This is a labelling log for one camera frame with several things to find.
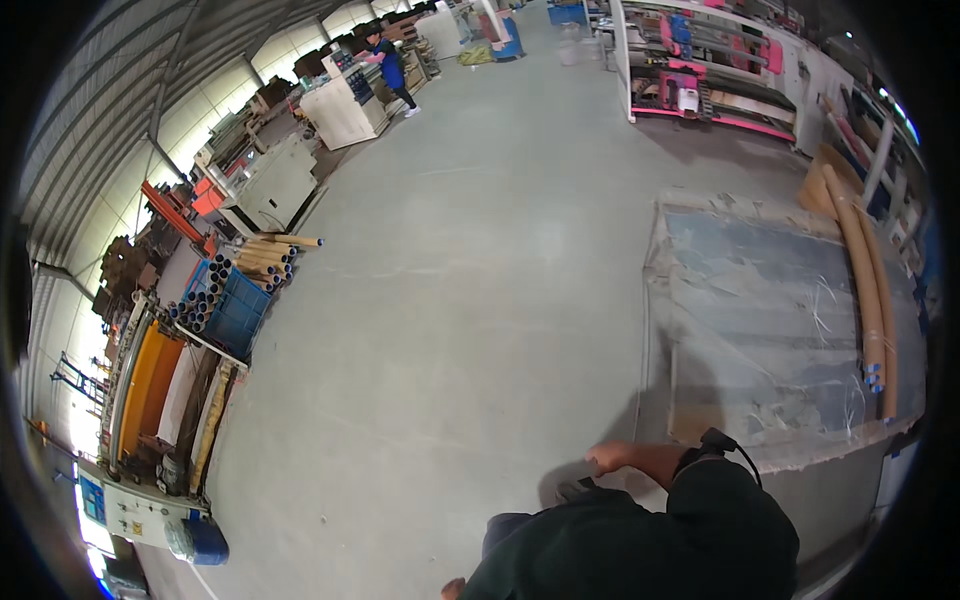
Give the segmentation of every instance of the black cable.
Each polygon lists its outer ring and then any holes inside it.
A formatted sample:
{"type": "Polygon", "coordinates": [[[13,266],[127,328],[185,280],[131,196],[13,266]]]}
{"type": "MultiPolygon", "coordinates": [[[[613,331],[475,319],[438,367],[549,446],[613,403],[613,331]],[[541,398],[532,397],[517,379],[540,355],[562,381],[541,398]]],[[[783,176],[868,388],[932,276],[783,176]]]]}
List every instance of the black cable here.
{"type": "Polygon", "coordinates": [[[743,449],[743,446],[741,446],[740,444],[737,444],[736,449],[740,450],[740,454],[743,454],[743,458],[747,459],[747,462],[750,463],[750,468],[754,470],[754,477],[756,477],[756,484],[762,490],[763,484],[760,483],[760,471],[756,470],[756,465],[754,465],[754,461],[750,460],[750,457],[747,456],[747,452],[743,449]]]}

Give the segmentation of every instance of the yellow sack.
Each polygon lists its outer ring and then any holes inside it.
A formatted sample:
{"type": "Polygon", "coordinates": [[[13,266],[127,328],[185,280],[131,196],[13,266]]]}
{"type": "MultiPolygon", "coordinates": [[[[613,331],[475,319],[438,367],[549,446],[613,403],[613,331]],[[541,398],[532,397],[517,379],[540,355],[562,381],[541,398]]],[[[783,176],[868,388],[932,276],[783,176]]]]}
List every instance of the yellow sack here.
{"type": "Polygon", "coordinates": [[[484,62],[493,62],[493,52],[490,46],[476,46],[469,50],[464,50],[457,55],[457,62],[460,64],[482,64],[484,62]]]}

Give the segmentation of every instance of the dark green shirt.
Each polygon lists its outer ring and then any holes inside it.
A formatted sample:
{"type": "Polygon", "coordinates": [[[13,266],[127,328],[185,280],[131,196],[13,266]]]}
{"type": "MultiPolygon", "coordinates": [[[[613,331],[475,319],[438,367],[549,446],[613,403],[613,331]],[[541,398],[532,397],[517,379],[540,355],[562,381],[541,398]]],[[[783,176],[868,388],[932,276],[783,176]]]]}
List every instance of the dark green shirt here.
{"type": "Polygon", "coordinates": [[[694,463],[677,475],[666,511],[613,490],[544,511],[494,548],[460,600],[792,595],[797,532],[746,469],[694,463]]]}

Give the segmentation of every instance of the white machine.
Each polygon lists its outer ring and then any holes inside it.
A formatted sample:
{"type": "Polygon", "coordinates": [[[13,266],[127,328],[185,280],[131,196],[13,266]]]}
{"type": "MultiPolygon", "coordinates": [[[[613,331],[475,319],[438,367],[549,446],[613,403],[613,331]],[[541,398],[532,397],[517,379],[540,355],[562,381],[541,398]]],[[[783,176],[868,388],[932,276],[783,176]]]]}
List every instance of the white machine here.
{"type": "Polygon", "coordinates": [[[430,40],[435,58],[449,59],[460,54],[470,41],[470,28],[462,10],[452,11],[446,3],[437,3],[437,13],[422,17],[414,23],[417,35],[430,40]]]}
{"type": "Polygon", "coordinates": [[[77,478],[84,513],[110,533],[158,548],[169,548],[164,525],[184,518],[209,519],[210,511],[186,497],[170,497],[157,488],[123,479],[114,482],[106,472],[84,459],[77,461],[77,478]]]}
{"type": "Polygon", "coordinates": [[[236,205],[221,212],[246,218],[260,231],[286,230],[317,187],[313,143],[291,133],[245,170],[236,205]]]}
{"type": "Polygon", "coordinates": [[[390,122],[361,64],[303,94],[300,109],[330,150],[378,137],[390,122]]]}
{"type": "Polygon", "coordinates": [[[209,163],[204,146],[195,156],[198,166],[216,182],[226,199],[220,213],[241,233],[286,230],[304,203],[313,197],[317,180],[313,168],[315,144],[294,132],[280,140],[243,170],[229,176],[209,163]]]}

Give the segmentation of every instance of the white bucket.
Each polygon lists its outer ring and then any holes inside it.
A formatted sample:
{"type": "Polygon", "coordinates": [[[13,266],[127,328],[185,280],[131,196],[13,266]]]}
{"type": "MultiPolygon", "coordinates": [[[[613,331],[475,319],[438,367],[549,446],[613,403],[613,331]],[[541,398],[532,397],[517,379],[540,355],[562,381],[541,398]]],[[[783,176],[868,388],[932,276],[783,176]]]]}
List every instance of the white bucket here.
{"type": "Polygon", "coordinates": [[[577,42],[575,41],[562,42],[557,48],[557,53],[560,55],[560,62],[564,66],[571,66],[580,62],[579,53],[577,52],[577,42]]]}
{"type": "Polygon", "coordinates": [[[580,40],[580,47],[583,49],[584,60],[603,60],[603,46],[600,40],[595,37],[588,37],[580,40]]]}
{"type": "Polygon", "coordinates": [[[577,41],[581,38],[580,35],[580,23],[561,23],[560,24],[560,39],[568,39],[571,41],[577,41]]]}

